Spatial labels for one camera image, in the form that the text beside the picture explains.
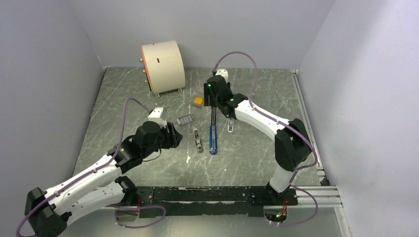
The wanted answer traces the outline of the beige brown small box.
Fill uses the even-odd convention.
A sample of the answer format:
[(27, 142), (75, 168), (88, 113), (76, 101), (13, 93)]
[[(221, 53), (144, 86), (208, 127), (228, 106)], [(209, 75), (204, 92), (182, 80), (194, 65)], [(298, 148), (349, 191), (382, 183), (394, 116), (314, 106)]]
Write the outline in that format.
[(195, 141), (195, 146), (197, 148), (197, 151), (199, 153), (202, 153), (204, 151), (204, 148), (202, 145), (202, 141), (201, 141), (198, 129), (196, 128), (193, 129), (193, 135), (194, 135), (194, 141)]

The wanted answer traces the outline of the light blue small box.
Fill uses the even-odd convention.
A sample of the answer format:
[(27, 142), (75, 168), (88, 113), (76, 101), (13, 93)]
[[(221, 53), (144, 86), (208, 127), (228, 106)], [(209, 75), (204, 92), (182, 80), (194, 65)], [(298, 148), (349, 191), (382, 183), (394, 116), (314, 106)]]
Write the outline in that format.
[(232, 132), (233, 132), (233, 130), (234, 130), (234, 119), (233, 119), (233, 118), (229, 118), (229, 120), (228, 120), (228, 129), (227, 129), (227, 131), (228, 131), (229, 133), (232, 133)]

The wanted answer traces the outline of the blue black stapler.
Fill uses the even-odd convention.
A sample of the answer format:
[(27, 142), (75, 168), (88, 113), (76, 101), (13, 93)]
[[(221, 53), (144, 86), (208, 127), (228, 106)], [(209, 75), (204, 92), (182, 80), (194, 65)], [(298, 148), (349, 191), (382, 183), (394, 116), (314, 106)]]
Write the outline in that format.
[(216, 107), (211, 107), (209, 138), (210, 138), (209, 153), (211, 155), (216, 155), (217, 154)]

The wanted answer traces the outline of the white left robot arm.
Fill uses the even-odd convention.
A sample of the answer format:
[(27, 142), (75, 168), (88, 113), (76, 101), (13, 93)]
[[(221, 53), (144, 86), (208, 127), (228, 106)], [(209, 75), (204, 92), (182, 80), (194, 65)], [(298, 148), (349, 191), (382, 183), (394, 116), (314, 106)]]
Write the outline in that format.
[(28, 221), (37, 237), (57, 237), (70, 224), (98, 209), (138, 204), (137, 187), (125, 173), (154, 152), (177, 148), (182, 139), (171, 122), (144, 122), (134, 135), (121, 138), (76, 176), (46, 190), (29, 191), (22, 222)]

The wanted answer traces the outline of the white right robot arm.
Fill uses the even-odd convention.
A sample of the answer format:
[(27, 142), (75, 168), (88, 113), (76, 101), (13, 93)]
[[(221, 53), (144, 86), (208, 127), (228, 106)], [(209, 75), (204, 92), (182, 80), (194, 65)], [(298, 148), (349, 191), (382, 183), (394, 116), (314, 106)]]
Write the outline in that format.
[(221, 75), (212, 76), (204, 84), (204, 105), (218, 108), (228, 119), (245, 122), (267, 135), (274, 142), (277, 167), (268, 182), (267, 199), (279, 204), (300, 163), (311, 154), (304, 123), (275, 116), (250, 102), (247, 96), (234, 94)]

